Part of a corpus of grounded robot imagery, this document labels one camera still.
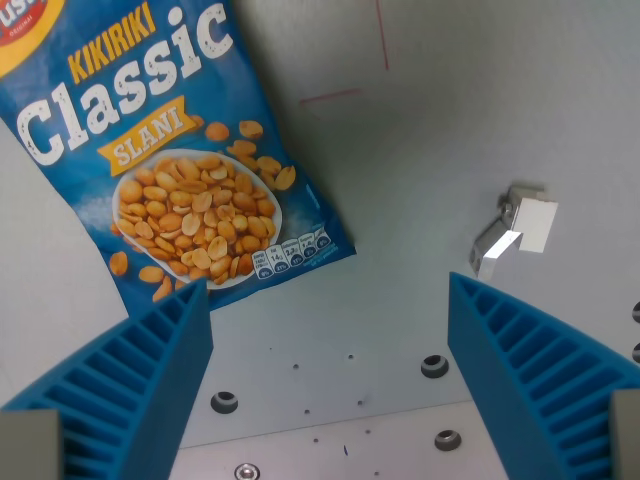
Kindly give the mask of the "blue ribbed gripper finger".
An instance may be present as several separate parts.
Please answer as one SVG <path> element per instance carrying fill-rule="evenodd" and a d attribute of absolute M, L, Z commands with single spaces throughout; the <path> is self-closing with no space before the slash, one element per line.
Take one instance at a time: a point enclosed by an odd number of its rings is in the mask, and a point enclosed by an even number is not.
<path fill-rule="evenodd" d="M 2 408 L 59 414 L 65 479 L 166 479 L 212 352 L 198 281 L 104 332 Z"/>
<path fill-rule="evenodd" d="M 448 346 L 511 479 L 610 479 L 609 404 L 639 369 L 567 323 L 458 273 Z"/>

